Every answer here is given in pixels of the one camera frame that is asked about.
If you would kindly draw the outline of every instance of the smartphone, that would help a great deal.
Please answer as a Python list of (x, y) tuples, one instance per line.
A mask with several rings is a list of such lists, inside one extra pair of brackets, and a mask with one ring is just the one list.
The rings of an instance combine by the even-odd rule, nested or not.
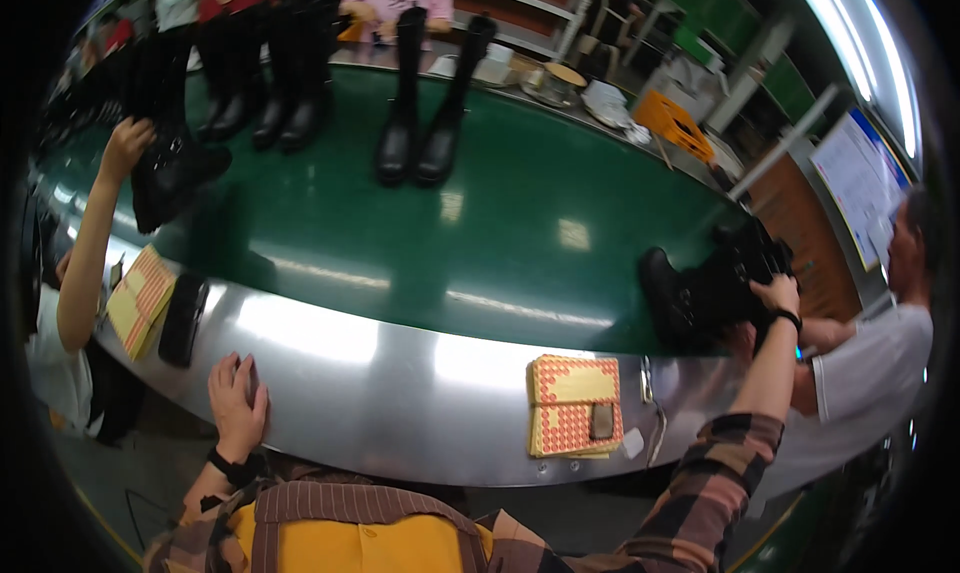
[(176, 282), (156, 350), (163, 362), (189, 368), (210, 286), (207, 279), (193, 273), (182, 274)]

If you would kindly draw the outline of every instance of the orange dot sticker sheet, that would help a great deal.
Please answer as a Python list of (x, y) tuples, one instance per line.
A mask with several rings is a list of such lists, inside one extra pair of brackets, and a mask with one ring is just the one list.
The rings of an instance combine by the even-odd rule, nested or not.
[[(571, 359), (544, 355), (530, 364), (527, 386), (533, 404), (532, 456), (608, 458), (623, 441), (617, 359)], [(613, 435), (591, 438), (594, 404), (611, 404)]]

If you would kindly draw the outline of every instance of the hand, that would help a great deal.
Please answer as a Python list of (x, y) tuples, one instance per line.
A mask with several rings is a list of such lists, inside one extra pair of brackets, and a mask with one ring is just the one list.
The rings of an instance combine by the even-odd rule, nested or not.
[(118, 123), (106, 143), (97, 178), (119, 186), (134, 169), (143, 155), (143, 150), (156, 138), (154, 124), (150, 119), (140, 119), (134, 123), (133, 117), (127, 117)]
[(385, 21), (380, 25), (380, 28), (376, 31), (380, 36), (380, 40), (388, 42), (391, 39), (397, 37), (397, 21)]
[(206, 383), (210, 393), (210, 408), (220, 434), (217, 452), (227, 462), (246, 461), (253, 448), (260, 445), (263, 439), (269, 402), (267, 387), (260, 384), (256, 389), (252, 408), (246, 398), (253, 360), (253, 356), (247, 355), (240, 362), (240, 357), (233, 352), (213, 365)]
[(73, 256), (73, 248), (70, 248), (66, 251), (63, 258), (60, 259), (60, 262), (56, 263), (56, 279), (63, 284), (64, 277), (66, 276), (66, 267), (70, 264), (70, 257)]
[(724, 330), (721, 345), (725, 347), (733, 358), (744, 367), (754, 361), (754, 350), (757, 346), (757, 328), (751, 323), (738, 323)]
[(750, 281), (750, 291), (763, 300), (768, 309), (785, 310), (792, 315), (800, 312), (800, 295), (797, 292), (797, 279), (786, 275), (774, 275), (773, 283), (765, 286), (756, 281)]
[(354, 19), (357, 23), (372, 23), (377, 20), (377, 12), (374, 10), (374, 7), (363, 2), (352, 2), (346, 4), (344, 9), (349, 13), (353, 14)]

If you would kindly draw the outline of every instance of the notice board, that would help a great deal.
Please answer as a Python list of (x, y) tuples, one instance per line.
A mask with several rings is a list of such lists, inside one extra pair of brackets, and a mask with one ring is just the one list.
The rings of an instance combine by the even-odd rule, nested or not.
[(880, 225), (889, 228), (888, 221), (896, 215), (910, 187), (900, 161), (873, 124), (855, 108), (834, 125), (810, 155), (810, 162), (846, 220), (863, 267), (875, 267), (881, 261), (877, 229)]

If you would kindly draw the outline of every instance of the wristwatch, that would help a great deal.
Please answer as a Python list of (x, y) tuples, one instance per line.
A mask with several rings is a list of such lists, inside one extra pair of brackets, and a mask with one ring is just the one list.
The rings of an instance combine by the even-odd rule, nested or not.
[(780, 318), (781, 316), (782, 316), (783, 318), (786, 318), (787, 320), (789, 320), (791, 323), (793, 323), (793, 326), (797, 328), (797, 335), (799, 335), (800, 331), (802, 331), (802, 330), (804, 329), (804, 327), (803, 327), (803, 326), (804, 326), (804, 324), (803, 324), (804, 322), (803, 322), (802, 320), (800, 320), (800, 317), (799, 317), (799, 316), (794, 315), (794, 314), (791, 313), (790, 311), (786, 311), (786, 310), (784, 310), (784, 309), (782, 309), (782, 308), (777, 308), (777, 309), (774, 309), (774, 310), (770, 311), (770, 322), (773, 323), (773, 321), (777, 320), (777, 319)]
[(206, 455), (207, 460), (226, 475), (226, 480), (234, 487), (244, 487), (250, 484), (263, 471), (267, 463), (267, 460), (259, 454), (249, 455), (243, 464), (227, 462), (227, 459), (217, 452), (216, 446), (210, 448)]

